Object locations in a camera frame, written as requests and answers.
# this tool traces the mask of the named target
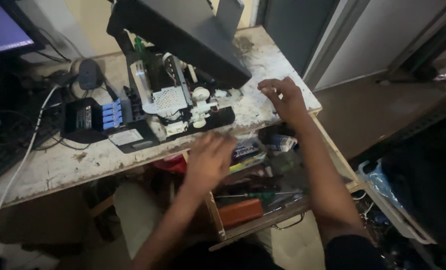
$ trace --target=dirty white desk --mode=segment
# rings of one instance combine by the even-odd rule
[[[243,53],[243,62],[253,77],[241,88],[243,97],[233,106],[236,120],[232,125],[220,128],[220,131],[243,134],[280,122],[279,117],[271,112],[268,99],[257,89],[257,84],[268,78],[283,79],[290,76],[301,88],[308,112],[316,114],[322,109],[321,104],[264,28],[239,30],[234,44]],[[129,84],[124,55],[122,53],[105,55],[96,57],[95,60],[117,94],[123,92],[123,86]],[[35,75],[49,75],[53,71],[68,67],[69,64],[46,65],[35,68],[33,72]],[[75,92],[82,93],[77,85],[78,83],[74,84]],[[92,97],[100,104],[111,102],[108,93],[102,89],[95,89]],[[86,150],[73,150],[58,144],[46,151],[33,151],[10,188],[4,206],[38,198],[182,152],[189,148],[196,136],[196,134],[185,136],[130,154],[124,154],[109,140],[91,144]],[[67,143],[78,148],[84,147],[83,144],[71,141]],[[0,177],[0,200],[18,165]]]

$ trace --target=orange case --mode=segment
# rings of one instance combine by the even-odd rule
[[[218,212],[225,229],[263,216],[263,208],[259,199],[250,199],[227,205],[218,208]]]

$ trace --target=person's left hand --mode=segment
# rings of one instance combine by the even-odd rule
[[[230,172],[236,139],[228,134],[208,132],[191,146],[184,186],[204,196]]]

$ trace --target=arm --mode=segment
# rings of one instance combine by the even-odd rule
[[[306,111],[301,89],[290,77],[282,81],[264,80],[258,84],[258,89],[273,102],[280,118],[296,131],[308,170],[311,209],[322,242],[327,244],[343,235],[367,237],[351,195],[321,139],[321,132]]]
[[[184,183],[160,224],[138,250],[132,269],[151,269],[181,239],[205,194],[229,173],[235,146],[234,138],[212,132],[193,144]]]

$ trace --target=computer monitor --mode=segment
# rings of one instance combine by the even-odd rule
[[[42,40],[14,1],[0,1],[0,52],[42,49]]]

